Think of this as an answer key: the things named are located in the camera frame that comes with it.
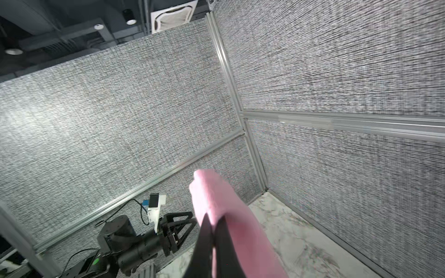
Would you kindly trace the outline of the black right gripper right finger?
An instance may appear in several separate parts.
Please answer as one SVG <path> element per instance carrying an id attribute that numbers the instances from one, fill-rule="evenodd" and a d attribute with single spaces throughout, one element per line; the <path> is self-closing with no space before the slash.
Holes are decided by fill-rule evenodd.
<path id="1" fill-rule="evenodd" d="M 246 278 L 238 261 L 225 217 L 219 220 L 215 228 L 214 247 L 217 278 Z"/>

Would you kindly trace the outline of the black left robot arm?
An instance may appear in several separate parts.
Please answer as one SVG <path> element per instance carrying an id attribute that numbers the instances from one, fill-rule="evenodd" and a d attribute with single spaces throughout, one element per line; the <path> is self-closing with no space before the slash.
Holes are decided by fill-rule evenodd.
<path id="1" fill-rule="evenodd" d="M 163 252 L 178 252 L 197 225 L 192 212 L 168 213 L 159 219 L 159 231 L 137 235 L 130 219 L 120 215 L 104 225 L 91 252 L 60 275 L 62 278 L 115 278 L 119 272 L 130 277 L 138 267 Z"/>

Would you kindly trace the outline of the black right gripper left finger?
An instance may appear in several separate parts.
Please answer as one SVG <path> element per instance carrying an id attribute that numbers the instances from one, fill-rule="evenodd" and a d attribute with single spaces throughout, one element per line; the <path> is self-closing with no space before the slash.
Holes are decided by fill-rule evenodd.
<path id="1" fill-rule="evenodd" d="M 183 278 L 211 278 L 213 259 L 213 228 L 205 214 L 190 263 Z"/>

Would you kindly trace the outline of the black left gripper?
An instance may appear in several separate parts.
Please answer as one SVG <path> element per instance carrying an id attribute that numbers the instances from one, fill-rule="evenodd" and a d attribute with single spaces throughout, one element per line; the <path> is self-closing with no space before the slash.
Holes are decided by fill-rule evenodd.
<path id="1" fill-rule="evenodd" d="M 168 213 L 161 217 L 158 232 L 164 255 L 178 252 L 196 225 L 192 212 Z"/>

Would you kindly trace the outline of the bright pink cloth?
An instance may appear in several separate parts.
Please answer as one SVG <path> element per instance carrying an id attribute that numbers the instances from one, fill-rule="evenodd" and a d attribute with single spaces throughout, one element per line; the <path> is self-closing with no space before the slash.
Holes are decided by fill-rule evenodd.
<path id="1" fill-rule="evenodd" d="M 227 180 L 212 169 L 199 169 L 194 172 L 189 189 L 199 226 L 208 214 L 213 228 L 212 278 L 216 278 L 214 232 L 222 217 L 226 218 L 238 261 L 247 278 L 287 277 L 261 224 Z"/>

